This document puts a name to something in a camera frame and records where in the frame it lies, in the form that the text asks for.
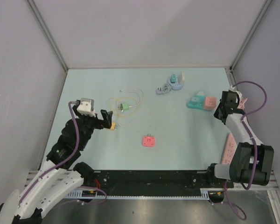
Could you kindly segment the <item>pink cube socket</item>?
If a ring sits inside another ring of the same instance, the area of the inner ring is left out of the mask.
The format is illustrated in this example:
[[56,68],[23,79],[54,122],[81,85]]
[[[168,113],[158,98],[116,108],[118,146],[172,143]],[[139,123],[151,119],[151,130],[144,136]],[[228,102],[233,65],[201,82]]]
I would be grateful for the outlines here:
[[203,109],[206,111],[212,111],[217,106],[217,98],[212,96],[206,96],[203,101]]

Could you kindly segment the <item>teal triangular power strip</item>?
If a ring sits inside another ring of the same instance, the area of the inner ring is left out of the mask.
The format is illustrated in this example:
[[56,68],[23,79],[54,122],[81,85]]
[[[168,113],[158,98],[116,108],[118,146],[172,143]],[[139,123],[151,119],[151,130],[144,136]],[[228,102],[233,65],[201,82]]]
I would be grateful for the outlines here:
[[204,100],[206,95],[204,91],[197,92],[191,99],[187,102],[187,107],[190,109],[203,110]]

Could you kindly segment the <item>light teal charger plug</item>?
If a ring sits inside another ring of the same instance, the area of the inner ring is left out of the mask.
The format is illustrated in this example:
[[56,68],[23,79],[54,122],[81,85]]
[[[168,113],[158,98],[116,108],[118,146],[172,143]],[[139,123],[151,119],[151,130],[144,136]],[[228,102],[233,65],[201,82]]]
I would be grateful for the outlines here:
[[197,97],[197,96],[192,97],[191,103],[192,103],[193,105],[199,105],[199,104],[201,103],[200,97]]

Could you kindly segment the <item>white square adapter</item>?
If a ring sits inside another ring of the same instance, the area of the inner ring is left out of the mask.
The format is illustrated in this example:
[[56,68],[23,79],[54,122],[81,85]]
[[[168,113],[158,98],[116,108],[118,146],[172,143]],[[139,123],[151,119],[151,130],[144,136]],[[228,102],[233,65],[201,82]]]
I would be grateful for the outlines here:
[[178,76],[178,84],[179,85],[183,85],[185,81],[185,74],[182,72],[180,73],[180,75]]

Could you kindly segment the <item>blue round power strip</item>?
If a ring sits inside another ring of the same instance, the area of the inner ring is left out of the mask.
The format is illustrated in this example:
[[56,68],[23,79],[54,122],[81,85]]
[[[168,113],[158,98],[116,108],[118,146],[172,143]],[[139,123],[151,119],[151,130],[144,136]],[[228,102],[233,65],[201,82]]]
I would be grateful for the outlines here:
[[171,82],[171,79],[169,78],[167,83],[163,85],[163,87],[158,87],[155,91],[157,95],[164,95],[169,93],[171,90],[177,91],[181,90],[184,86],[184,83],[180,84],[178,81],[175,83]]

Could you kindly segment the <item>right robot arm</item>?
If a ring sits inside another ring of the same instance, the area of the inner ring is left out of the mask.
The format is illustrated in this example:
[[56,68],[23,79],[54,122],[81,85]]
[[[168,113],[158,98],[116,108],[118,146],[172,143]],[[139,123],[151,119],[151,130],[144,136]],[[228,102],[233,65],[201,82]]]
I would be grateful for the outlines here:
[[269,183],[273,164],[272,146],[260,141],[247,122],[244,110],[239,109],[240,97],[235,91],[223,91],[214,117],[232,133],[237,144],[230,164],[212,163],[208,167],[206,182],[217,187],[223,180],[240,183],[245,189],[253,184],[266,186]]

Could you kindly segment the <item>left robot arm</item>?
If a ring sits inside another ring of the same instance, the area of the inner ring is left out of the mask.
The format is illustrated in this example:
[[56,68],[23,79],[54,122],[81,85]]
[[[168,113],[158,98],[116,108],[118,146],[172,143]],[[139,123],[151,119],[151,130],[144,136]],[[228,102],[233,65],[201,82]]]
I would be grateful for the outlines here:
[[93,169],[84,162],[68,169],[81,155],[94,130],[112,126],[112,111],[101,110],[102,119],[70,107],[72,118],[61,131],[32,182],[22,191],[15,190],[0,205],[0,224],[40,224],[46,215],[71,191],[90,186]]

